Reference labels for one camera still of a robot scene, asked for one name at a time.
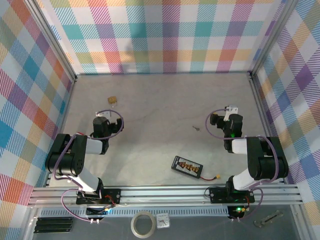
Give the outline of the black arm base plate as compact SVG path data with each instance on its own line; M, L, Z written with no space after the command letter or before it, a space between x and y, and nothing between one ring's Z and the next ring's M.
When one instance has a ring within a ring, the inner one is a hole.
M251 204L255 202L252 192L226 187L210 187L209 198L211 204Z
M120 204L121 189L104 188L98 192L80 192L78 191L76 197L77 205L112 205Z

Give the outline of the black ribbed block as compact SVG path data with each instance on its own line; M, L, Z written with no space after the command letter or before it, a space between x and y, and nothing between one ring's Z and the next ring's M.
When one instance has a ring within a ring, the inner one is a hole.
M69 233L72 224L72 217L40 217L36 221L33 233Z

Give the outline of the aluminium mounting rail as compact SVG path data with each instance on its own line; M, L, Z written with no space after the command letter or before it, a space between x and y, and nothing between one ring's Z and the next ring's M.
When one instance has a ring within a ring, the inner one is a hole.
M107 190L120 189L121 207L191 207L210 206L208 185L131 185L106 186ZM263 197L263 205L301 205L302 196L294 184L261 185L254 190L257 205ZM30 197L28 207L60 207L61 195L69 186L36 187Z

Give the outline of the small white clock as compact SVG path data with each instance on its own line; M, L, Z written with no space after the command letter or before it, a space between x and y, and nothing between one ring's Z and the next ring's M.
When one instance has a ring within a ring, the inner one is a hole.
M160 213L156 215L157 229L165 229L170 227L170 216L168 213Z

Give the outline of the black charging board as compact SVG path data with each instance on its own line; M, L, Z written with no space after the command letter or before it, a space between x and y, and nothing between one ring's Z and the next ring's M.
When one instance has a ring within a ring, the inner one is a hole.
M171 169L189 177L199 179L202 174L203 165L176 155L172 162Z

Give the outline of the tape roll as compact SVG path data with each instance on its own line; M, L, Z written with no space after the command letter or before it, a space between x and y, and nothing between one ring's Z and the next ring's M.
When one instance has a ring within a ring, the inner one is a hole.
M136 228L136 224L137 224L138 218L140 216L147 216L151 220L151 228L150 228L149 232L147 232L146 234L139 233L137 228ZM130 228L131 228L131 231L132 231L133 235L136 236L137 238L139 238L139 239L147 239L150 236L152 236L153 233L155 232L156 224L157 224L156 223L156 218L150 212L148 212L148 211L139 211L133 216L133 218L132 218L132 220L130 222Z

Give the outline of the aluminium table edge rail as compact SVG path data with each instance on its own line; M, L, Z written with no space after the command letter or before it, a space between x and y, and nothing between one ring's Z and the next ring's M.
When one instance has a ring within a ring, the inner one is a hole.
M248 74L249 85L250 85L250 88L251 88L251 91L252 91L252 94L253 94L253 97L254 97L254 101L255 101L255 104L256 104L256 107L257 107L257 110L258 110L258 114L259 114L259 117L260 117L260 120L261 120L261 124L262 124L263 130L264 130L264 133L266 135L268 135L268 136L272 136L273 134L272 134L272 131L270 129L270 125L268 123L268 118L267 118L266 113L265 113L263 102L262 102L262 99L260 97L258 88L256 86L255 77L253 76L251 71L248 71L247 74Z

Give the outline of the aluminium frame post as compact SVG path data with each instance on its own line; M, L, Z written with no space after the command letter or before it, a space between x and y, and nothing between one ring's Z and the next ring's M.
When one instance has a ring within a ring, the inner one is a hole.
M29 9L31 15L34 17L37 25L40 28L40 31L47 40L49 46L52 48L57 59L60 61L63 69L66 71L67 75L72 79L73 83L77 82L77 75L72 65L70 64L63 48L60 46L53 30L51 29L44 13L38 5L37 0L23 0Z
M259 69L263 66L263 63L267 59L268 54L280 36L298 2L299 0L287 0L285 2L282 11L279 13L277 20L270 30L270 35L266 39L265 45L261 49L258 58L253 65L252 70L249 71L252 78L258 74Z

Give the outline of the black controller module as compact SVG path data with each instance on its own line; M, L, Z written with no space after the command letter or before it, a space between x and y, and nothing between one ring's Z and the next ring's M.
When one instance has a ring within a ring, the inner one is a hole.
M111 210L110 207L103 208L93 208L87 207L85 210L86 218L90 221L91 224L97 223L98 225L104 219L104 216Z
M250 210L250 207L241 205L241 206L228 206L227 207L228 210L228 218L233 222L233 221L240 221L241 218L243 218L246 214L246 212L248 212Z

